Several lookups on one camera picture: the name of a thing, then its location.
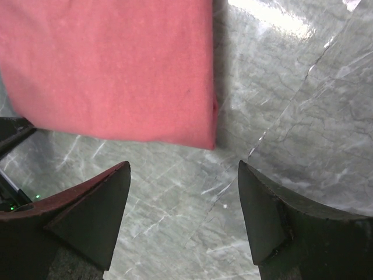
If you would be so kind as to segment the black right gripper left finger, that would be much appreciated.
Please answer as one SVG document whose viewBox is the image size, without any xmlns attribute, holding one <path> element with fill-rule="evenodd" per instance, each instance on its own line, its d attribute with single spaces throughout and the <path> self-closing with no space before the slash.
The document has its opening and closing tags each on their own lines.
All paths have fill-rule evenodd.
<svg viewBox="0 0 373 280">
<path fill-rule="evenodd" d="M 121 162 L 84 183 L 1 213 L 2 279 L 102 279 L 131 183 Z"/>
</svg>

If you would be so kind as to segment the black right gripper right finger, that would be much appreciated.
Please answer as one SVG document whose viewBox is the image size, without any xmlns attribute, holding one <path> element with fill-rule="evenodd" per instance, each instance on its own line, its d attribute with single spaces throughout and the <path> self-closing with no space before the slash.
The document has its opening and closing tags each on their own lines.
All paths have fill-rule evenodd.
<svg viewBox="0 0 373 280">
<path fill-rule="evenodd" d="M 371 279 L 372 218 L 306 198 L 245 162 L 238 190 L 262 279 Z"/>
</svg>

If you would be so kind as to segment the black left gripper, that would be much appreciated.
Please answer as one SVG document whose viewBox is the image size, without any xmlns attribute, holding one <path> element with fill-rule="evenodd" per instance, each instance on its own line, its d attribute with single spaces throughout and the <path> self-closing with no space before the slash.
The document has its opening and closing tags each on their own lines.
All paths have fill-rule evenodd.
<svg viewBox="0 0 373 280">
<path fill-rule="evenodd" d="M 1 160 L 37 129 L 25 118 L 1 117 Z M 1 204 L 29 204 L 31 199 L 1 169 Z"/>
</svg>

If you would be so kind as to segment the dusty rose t-shirt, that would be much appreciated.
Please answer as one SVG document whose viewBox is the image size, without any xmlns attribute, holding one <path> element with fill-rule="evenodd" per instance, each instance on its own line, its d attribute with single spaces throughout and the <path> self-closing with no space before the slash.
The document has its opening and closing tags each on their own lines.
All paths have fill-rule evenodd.
<svg viewBox="0 0 373 280">
<path fill-rule="evenodd" d="M 212 150 L 212 1 L 2 1 L 1 76 L 38 128 Z"/>
</svg>

